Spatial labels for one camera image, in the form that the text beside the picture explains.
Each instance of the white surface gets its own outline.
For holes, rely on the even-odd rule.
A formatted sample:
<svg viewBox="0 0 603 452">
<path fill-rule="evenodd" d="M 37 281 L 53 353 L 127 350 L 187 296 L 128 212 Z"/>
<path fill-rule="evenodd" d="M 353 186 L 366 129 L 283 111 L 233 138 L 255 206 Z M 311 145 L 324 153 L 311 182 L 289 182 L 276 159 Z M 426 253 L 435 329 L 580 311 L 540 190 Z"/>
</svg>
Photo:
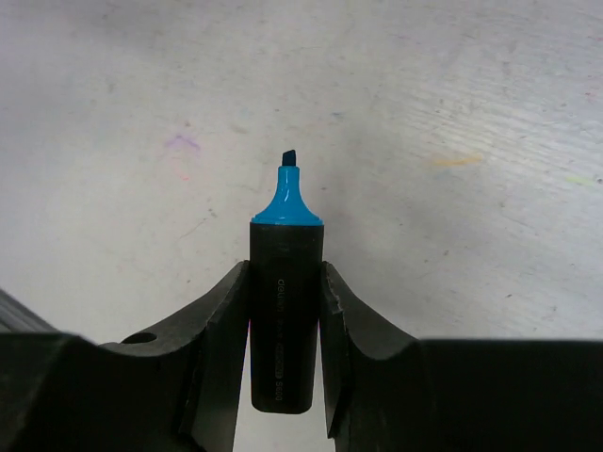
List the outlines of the white surface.
<svg viewBox="0 0 603 452">
<path fill-rule="evenodd" d="M 401 328 L 600 338 L 602 16 L 595 0 L 5 1 L 0 285 L 120 340 L 247 257 L 296 148 L 326 259 Z M 236 450 L 332 449 L 321 394 L 261 415 L 247 378 Z"/>
</svg>

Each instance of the black holder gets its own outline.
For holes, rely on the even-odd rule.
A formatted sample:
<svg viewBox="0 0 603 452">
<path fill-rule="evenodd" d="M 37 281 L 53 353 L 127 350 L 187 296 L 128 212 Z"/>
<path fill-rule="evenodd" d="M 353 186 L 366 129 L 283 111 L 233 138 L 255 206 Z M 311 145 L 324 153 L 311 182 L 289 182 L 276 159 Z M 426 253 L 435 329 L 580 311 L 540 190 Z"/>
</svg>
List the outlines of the black holder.
<svg viewBox="0 0 603 452">
<path fill-rule="evenodd" d="M 0 450 L 231 451 L 249 289 L 239 263 L 120 344 L 0 334 Z M 21 315 L 13 331 L 44 330 Z M 328 263 L 319 316 L 337 452 L 603 450 L 601 342 L 415 339 Z"/>
</svg>

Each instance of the highlighter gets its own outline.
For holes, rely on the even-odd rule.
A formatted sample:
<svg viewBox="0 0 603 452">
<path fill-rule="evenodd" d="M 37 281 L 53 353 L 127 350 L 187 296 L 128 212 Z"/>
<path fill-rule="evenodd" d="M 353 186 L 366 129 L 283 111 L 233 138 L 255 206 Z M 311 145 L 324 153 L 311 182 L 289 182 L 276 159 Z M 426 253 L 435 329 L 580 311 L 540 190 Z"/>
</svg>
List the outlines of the highlighter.
<svg viewBox="0 0 603 452">
<path fill-rule="evenodd" d="M 274 199 L 250 223 L 252 404 L 261 412 L 312 406 L 323 236 L 288 151 Z"/>
</svg>

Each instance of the blue cap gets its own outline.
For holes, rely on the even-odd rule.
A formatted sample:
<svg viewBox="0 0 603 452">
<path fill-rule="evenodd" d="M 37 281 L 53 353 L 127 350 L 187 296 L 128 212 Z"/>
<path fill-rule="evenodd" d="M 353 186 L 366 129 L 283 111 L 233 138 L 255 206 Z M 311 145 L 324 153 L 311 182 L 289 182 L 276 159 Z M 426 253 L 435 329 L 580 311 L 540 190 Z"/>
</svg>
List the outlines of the blue cap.
<svg viewBox="0 0 603 452">
<path fill-rule="evenodd" d="M 252 218 L 252 223 L 284 226 L 322 226 L 310 212 L 300 192 L 300 169 L 295 166 L 295 151 L 283 154 L 276 193 L 269 206 Z"/>
</svg>

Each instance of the black plastic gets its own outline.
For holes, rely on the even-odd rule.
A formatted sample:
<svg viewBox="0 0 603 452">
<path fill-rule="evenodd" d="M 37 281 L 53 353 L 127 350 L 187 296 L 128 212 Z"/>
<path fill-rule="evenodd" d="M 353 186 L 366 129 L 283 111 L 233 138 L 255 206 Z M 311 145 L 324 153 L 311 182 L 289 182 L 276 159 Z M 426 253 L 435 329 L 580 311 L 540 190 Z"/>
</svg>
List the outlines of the black plastic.
<svg viewBox="0 0 603 452">
<path fill-rule="evenodd" d="M 251 224 L 252 403 L 261 412 L 312 406 L 323 233 Z"/>
<path fill-rule="evenodd" d="M 425 340 L 325 263 L 320 341 L 337 452 L 603 450 L 603 343 Z"/>
<path fill-rule="evenodd" d="M 232 451 L 247 270 L 121 344 L 0 333 L 0 451 Z"/>
<path fill-rule="evenodd" d="M 0 332 L 52 332 L 50 324 L 0 289 Z"/>
</svg>

